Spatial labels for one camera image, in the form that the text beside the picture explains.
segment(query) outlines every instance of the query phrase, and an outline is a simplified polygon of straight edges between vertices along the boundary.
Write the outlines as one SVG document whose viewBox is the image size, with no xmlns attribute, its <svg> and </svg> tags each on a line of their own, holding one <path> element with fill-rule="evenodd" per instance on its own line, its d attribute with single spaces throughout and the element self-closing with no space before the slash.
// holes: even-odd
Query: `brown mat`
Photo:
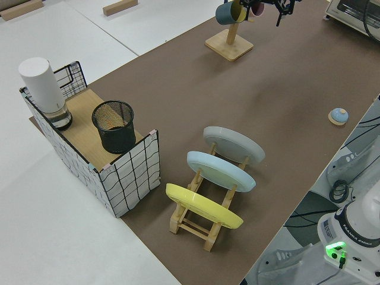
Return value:
<svg viewBox="0 0 380 285">
<path fill-rule="evenodd" d="M 122 218 L 182 284 L 239 284 L 379 93 L 380 47 L 324 21 L 327 4 L 297 3 L 279 27 L 267 7 L 239 26 L 254 49 L 236 62 L 204 45 L 225 29 L 211 19 L 90 84 L 104 100 L 128 102 L 142 134 L 160 132 L 161 186 Z M 350 114 L 343 127 L 327 118 L 336 107 Z M 232 201 L 244 224 L 222 229 L 211 253 L 202 239 L 169 232 L 175 203 L 164 193 L 167 182 L 190 183 L 186 154 L 208 150 L 210 125 L 247 135 L 267 155 L 246 168 L 256 188 Z M 199 193 L 221 202 L 225 192 L 205 181 Z"/>
</svg>

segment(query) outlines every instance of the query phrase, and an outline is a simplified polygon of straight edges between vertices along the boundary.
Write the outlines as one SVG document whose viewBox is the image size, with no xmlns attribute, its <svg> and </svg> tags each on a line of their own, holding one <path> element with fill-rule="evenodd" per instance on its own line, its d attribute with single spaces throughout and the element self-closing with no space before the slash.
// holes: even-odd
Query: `mesh cup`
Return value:
<svg viewBox="0 0 380 285">
<path fill-rule="evenodd" d="M 122 101 L 106 101 L 94 109 L 92 121 L 106 151 L 121 154 L 133 148 L 133 115 L 132 107 Z"/>
</svg>

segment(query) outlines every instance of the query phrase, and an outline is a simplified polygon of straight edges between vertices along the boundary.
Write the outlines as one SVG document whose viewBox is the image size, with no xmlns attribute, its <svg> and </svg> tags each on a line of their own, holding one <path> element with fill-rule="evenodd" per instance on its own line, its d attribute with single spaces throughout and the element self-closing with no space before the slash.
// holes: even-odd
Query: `plate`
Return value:
<svg viewBox="0 0 380 285">
<path fill-rule="evenodd" d="M 243 223 L 242 218 L 222 205 L 186 188 L 168 183 L 166 195 L 190 211 L 229 229 L 237 229 Z"/>
<path fill-rule="evenodd" d="M 201 170 L 203 178 L 226 189 L 231 190 L 237 185 L 236 191 L 249 192 L 256 186 L 255 180 L 248 173 L 219 157 L 189 151 L 187 161 L 194 172 Z"/>
<path fill-rule="evenodd" d="M 234 162 L 258 164 L 265 158 L 263 149 L 250 138 L 231 129 L 220 126 L 208 126 L 203 130 L 203 137 L 208 145 L 216 143 L 216 153 Z"/>
</svg>

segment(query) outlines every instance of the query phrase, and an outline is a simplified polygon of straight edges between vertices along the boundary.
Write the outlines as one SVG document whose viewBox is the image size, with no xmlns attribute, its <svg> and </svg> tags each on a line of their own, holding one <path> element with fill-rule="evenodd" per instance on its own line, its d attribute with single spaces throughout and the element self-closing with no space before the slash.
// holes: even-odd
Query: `mug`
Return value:
<svg viewBox="0 0 380 285">
<path fill-rule="evenodd" d="M 241 23 L 245 20 L 246 9 L 240 5 L 239 0 L 221 4 L 215 12 L 216 20 L 221 25 Z"/>
</svg>

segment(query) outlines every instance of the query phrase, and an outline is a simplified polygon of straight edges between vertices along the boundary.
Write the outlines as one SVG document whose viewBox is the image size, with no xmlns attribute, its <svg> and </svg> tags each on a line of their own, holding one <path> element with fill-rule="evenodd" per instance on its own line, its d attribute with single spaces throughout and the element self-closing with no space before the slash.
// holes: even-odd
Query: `white table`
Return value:
<svg viewBox="0 0 380 285">
<path fill-rule="evenodd" d="M 136 55 L 64 1 L 0 19 L 0 279 L 2 284 L 179 284 L 66 169 L 29 122 L 20 62 L 80 61 L 88 83 Z"/>
<path fill-rule="evenodd" d="M 214 17 L 216 8 L 223 3 L 222 0 L 138 0 L 138 5 L 107 17 L 103 7 L 117 0 L 66 2 L 137 55 Z"/>
</svg>

